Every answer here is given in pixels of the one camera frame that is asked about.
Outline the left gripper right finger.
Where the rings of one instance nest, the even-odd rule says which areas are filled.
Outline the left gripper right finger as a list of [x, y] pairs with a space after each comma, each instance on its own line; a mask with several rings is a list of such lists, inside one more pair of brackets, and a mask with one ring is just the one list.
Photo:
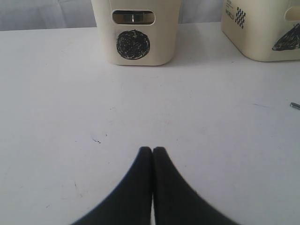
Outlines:
[[157, 225], [236, 225], [184, 180], [163, 147], [153, 150], [153, 197]]

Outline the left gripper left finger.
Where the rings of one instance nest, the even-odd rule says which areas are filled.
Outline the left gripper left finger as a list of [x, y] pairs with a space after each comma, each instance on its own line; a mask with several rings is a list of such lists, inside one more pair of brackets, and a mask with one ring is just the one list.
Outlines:
[[149, 225], [152, 206], [152, 150], [141, 147], [116, 188], [74, 225]]

